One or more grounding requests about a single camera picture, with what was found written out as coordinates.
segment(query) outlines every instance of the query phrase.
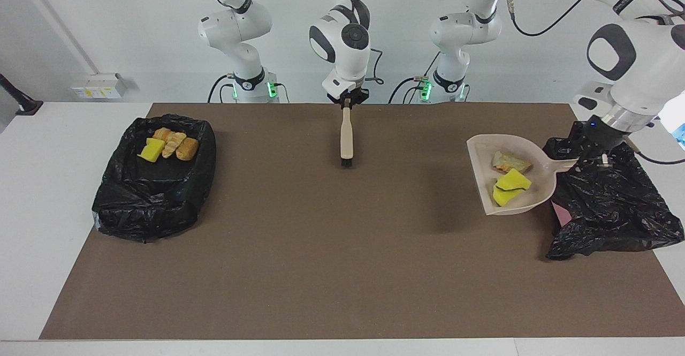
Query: white dustpan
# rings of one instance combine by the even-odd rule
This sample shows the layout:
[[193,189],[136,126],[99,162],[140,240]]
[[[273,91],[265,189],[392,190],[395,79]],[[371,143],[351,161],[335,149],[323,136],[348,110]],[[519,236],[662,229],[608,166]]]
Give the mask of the white dustpan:
[[[486,215],[512,215],[525,213],[550,199],[556,189],[556,173],[570,170],[577,159],[555,161],[550,159],[535,143],[515,135],[476,135],[467,141],[471,166],[475,175],[480,199]],[[492,168],[492,157],[498,151],[509,153],[526,161],[533,167],[524,175],[533,182],[530,190],[521,193],[505,207],[492,199],[492,189],[504,174]]]

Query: white table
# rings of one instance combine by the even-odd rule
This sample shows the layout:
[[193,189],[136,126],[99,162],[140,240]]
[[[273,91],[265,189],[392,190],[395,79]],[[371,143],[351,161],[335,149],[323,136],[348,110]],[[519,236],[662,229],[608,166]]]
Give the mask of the white table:
[[[685,337],[658,339],[405,339],[343,341],[37,341],[93,226],[90,205],[120,135],[150,104],[47,103],[0,134],[0,354],[235,354],[682,356]],[[587,113],[576,110],[581,119]],[[661,127],[634,134],[644,153],[685,157]],[[643,162],[675,215],[685,218],[682,166]],[[656,251],[685,301],[685,244]]]

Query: brown table mat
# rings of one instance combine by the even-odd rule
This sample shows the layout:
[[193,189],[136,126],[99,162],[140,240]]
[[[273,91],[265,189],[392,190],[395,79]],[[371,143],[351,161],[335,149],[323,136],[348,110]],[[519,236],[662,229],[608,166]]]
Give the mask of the brown table mat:
[[42,339],[685,336],[653,253],[545,261],[549,204],[486,217],[465,141],[564,137],[567,105],[156,104],[207,119],[214,186],[190,231],[91,232]]

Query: black pole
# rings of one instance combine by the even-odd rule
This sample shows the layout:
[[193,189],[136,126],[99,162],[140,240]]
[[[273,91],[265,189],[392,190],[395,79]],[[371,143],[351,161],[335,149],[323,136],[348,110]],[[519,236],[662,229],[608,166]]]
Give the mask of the black pole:
[[14,100],[16,100],[19,104],[19,110],[17,111],[17,115],[33,115],[41,108],[43,104],[42,100],[34,100],[29,95],[26,95],[25,93],[21,92],[19,88],[15,87],[12,83],[10,83],[10,81],[7,80],[7,78],[5,78],[5,76],[1,73],[0,86],[2,86],[2,88],[5,88],[7,93],[12,95],[12,97],[14,97]]

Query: black plastic bag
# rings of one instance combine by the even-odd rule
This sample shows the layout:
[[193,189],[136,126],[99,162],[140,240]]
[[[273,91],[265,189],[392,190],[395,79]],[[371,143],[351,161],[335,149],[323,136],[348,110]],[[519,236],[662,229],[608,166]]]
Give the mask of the black plastic bag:
[[[550,139],[545,152],[552,159],[573,158],[564,148],[567,141]],[[621,144],[610,158],[614,167],[608,171],[557,175],[551,201],[565,223],[554,229],[548,259],[596,251],[648,251],[683,241],[680,219],[671,214],[633,150]]]
[[[137,156],[146,139],[167,127],[198,139],[196,157],[150,163]],[[121,138],[95,195],[95,227],[108,236],[147,242],[190,228],[207,199],[216,167],[216,141],[206,121],[179,115],[136,119]]]

